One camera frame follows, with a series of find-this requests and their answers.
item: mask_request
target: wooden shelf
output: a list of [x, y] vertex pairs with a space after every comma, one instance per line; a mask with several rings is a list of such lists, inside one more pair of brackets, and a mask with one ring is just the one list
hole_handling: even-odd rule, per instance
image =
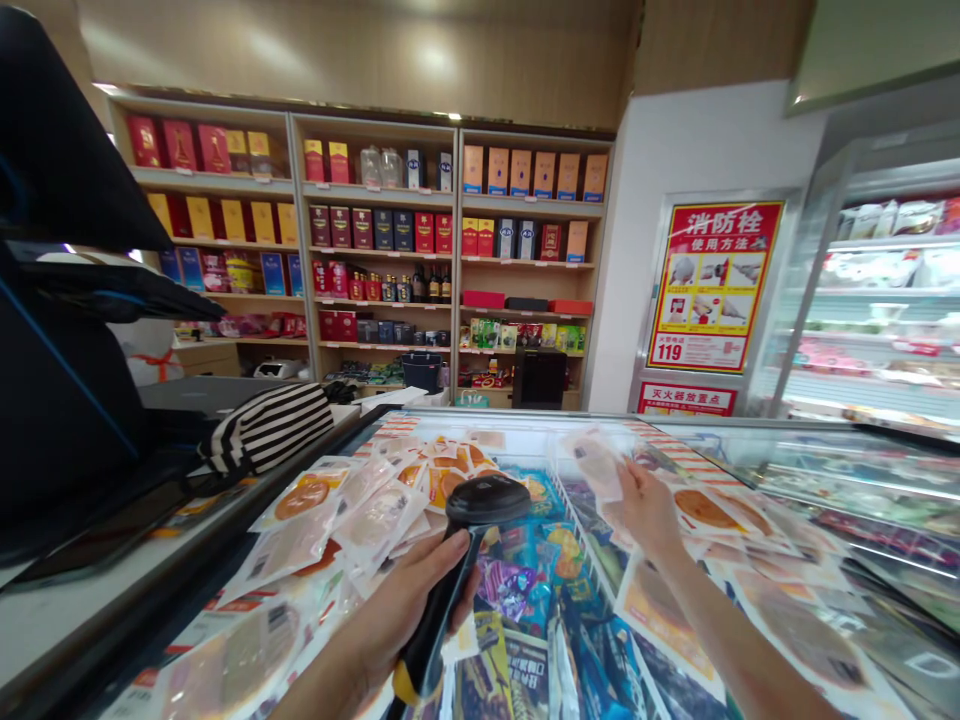
[[593, 263], [566, 263], [550, 262], [548, 260], [511, 260], [508, 258], [482, 258], [473, 256], [464, 256], [464, 267], [470, 267], [474, 264], [480, 265], [499, 265], [502, 269], [526, 270], [536, 268], [537, 270], [592, 270], [596, 267]]
[[170, 238], [174, 245], [186, 247], [208, 247], [217, 250], [237, 248], [239, 250], [257, 250], [260, 252], [300, 252], [296, 245], [268, 245], [267, 243], [248, 243], [235, 240], [194, 240], [193, 238]]
[[393, 303], [381, 300], [346, 300], [343, 298], [314, 298], [321, 305], [350, 305], [353, 307], [388, 307], [395, 310], [450, 310], [443, 303]]
[[487, 315], [489, 317], [519, 317], [519, 318], [547, 318], [548, 320], [589, 320], [590, 315], [573, 315], [570, 313], [540, 312], [538, 310], [507, 310], [501, 308], [477, 308], [461, 305], [460, 309], [470, 315]]
[[437, 353], [448, 353], [450, 348], [436, 347], [434, 345], [380, 345], [378, 343], [350, 343], [333, 342], [321, 340], [317, 343], [320, 347], [343, 348], [352, 350], [390, 350], [393, 352], [410, 352], [411, 350], [430, 350]]
[[469, 211], [478, 210], [490, 214], [520, 217], [600, 220], [603, 217], [605, 207], [604, 203], [540, 200], [499, 195], [469, 195], [464, 193], [462, 198], [464, 215], [467, 217], [469, 217]]
[[453, 255], [441, 253], [408, 253], [402, 250], [358, 250], [355, 248], [322, 248], [311, 245], [310, 249], [324, 255], [350, 255], [354, 257], [376, 258], [377, 260], [439, 260], [450, 262]]
[[398, 207], [427, 208], [453, 211], [454, 194], [431, 190], [429, 193], [407, 188], [368, 188], [364, 185], [340, 183], [314, 183], [305, 181], [303, 196], [308, 200], [322, 200], [336, 205], [390, 205]]
[[254, 295], [251, 293], [200, 293], [204, 297], [213, 300], [277, 300], [279, 302], [299, 302], [304, 298], [293, 297], [292, 295]]
[[[516, 350], [508, 350], [506, 348], [459, 348], [460, 352], [467, 355], [516, 355]], [[585, 355], [585, 353], [567, 353], [567, 357], [576, 357], [580, 358]]]
[[293, 180], [264, 178], [256, 180], [249, 175], [221, 175], [195, 172], [184, 174], [167, 168], [130, 167], [133, 178], [149, 188], [180, 190], [182, 192], [213, 192], [217, 194], [255, 194], [293, 198]]

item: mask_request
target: packaged meat snack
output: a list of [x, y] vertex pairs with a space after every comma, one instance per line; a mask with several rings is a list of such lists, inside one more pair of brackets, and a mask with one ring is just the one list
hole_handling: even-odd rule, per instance
[[927, 202], [914, 200], [905, 202], [897, 213], [893, 225], [894, 235], [932, 235], [943, 214], [943, 201]]

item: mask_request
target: striped bag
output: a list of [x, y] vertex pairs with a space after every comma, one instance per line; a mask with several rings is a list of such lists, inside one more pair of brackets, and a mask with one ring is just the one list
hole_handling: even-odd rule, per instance
[[333, 427], [319, 383], [290, 383], [257, 393], [224, 418], [197, 452], [215, 479], [193, 487], [210, 497], [292, 457]]

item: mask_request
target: red sign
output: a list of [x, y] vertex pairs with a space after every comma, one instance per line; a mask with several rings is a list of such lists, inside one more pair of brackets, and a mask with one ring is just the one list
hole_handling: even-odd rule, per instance
[[783, 202], [673, 209], [648, 367], [743, 372]]
[[689, 385], [642, 383], [637, 412], [647, 415], [733, 415], [734, 390], [714, 390]]

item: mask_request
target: black box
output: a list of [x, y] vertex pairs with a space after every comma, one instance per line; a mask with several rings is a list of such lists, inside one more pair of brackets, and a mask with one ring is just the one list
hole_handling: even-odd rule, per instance
[[409, 323], [394, 323], [393, 340], [397, 345], [412, 345], [417, 326]]
[[506, 308], [508, 310], [547, 312], [550, 309], [550, 301], [540, 298], [507, 298]]
[[393, 247], [395, 250], [413, 252], [413, 213], [409, 210], [393, 213]]
[[381, 320], [378, 326], [380, 342], [384, 345], [393, 345], [393, 320]]
[[393, 250], [393, 212], [376, 210], [373, 214], [374, 247]]
[[380, 342], [380, 326], [376, 320], [357, 320], [357, 342]]

